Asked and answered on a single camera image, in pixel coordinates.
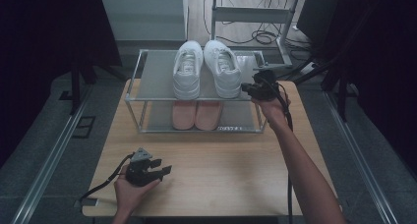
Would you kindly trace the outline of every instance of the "person's left hand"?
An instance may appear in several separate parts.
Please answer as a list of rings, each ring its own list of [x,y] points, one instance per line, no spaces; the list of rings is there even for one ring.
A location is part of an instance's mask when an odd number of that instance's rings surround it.
[[[132,214],[147,192],[156,187],[160,183],[160,180],[157,179],[144,187],[136,187],[126,180],[125,174],[127,168],[127,165],[123,166],[117,181],[114,182],[114,190],[116,191],[117,211]]]

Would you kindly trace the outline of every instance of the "wooden table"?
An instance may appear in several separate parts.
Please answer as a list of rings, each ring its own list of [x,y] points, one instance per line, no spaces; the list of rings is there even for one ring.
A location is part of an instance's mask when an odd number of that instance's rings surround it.
[[[294,133],[333,188],[297,88],[281,82],[291,99]],[[171,174],[146,196],[133,215],[156,216],[279,216],[287,214],[287,169],[269,126],[263,134],[180,133],[138,134],[120,98],[90,187],[103,183],[120,161],[143,147],[172,165]],[[84,206],[86,216],[112,216],[113,186],[92,194],[97,206]],[[293,214],[301,215],[294,196]]]

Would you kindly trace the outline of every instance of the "gray carpet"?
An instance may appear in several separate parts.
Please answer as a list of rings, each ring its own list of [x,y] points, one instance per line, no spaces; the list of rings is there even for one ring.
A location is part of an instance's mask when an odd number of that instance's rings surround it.
[[[136,59],[123,56],[123,73],[130,76]],[[293,60],[295,65],[300,61]],[[84,117],[95,117],[87,139],[86,132],[75,130],[78,138],[70,139],[30,223],[110,223],[111,218],[84,217],[74,202],[89,188],[96,163],[104,146],[124,84],[96,69],[98,80],[93,86]],[[350,223],[384,223],[341,136],[320,89],[323,75],[299,85],[299,92],[324,155],[334,186]],[[10,223],[51,147],[57,141],[69,118],[71,101],[60,100],[61,93],[71,89],[69,75],[54,81],[51,95],[42,112],[0,170],[0,223]],[[384,137],[367,119],[356,103],[348,98],[346,116],[355,139],[366,157],[377,181],[392,206],[398,223],[417,223],[417,185]],[[142,223],[132,218],[130,223]],[[147,223],[287,223],[285,217],[271,218],[157,218]],[[304,223],[295,217],[295,223]]]

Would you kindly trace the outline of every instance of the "white sneaker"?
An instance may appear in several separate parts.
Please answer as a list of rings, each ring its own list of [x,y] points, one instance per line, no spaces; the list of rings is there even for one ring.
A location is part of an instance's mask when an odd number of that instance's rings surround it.
[[[204,51],[205,61],[214,76],[215,89],[222,98],[237,97],[242,77],[235,54],[218,40],[210,40]]]
[[[197,41],[185,42],[175,56],[174,93],[178,99],[195,99],[200,94],[203,50]]]

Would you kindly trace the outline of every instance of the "human arm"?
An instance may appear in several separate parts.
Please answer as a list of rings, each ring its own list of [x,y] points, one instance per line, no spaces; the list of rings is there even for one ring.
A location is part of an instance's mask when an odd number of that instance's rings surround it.
[[[136,187],[126,180],[126,170],[127,166],[124,166],[114,183],[117,211],[113,218],[113,224],[126,223],[145,195],[160,183],[160,180],[157,179],[144,187]]]
[[[336,197],[323,174],[288,127],[280,102],[252,101],[261,106],[275,132],[303,215],[307,223],[345,223]]]

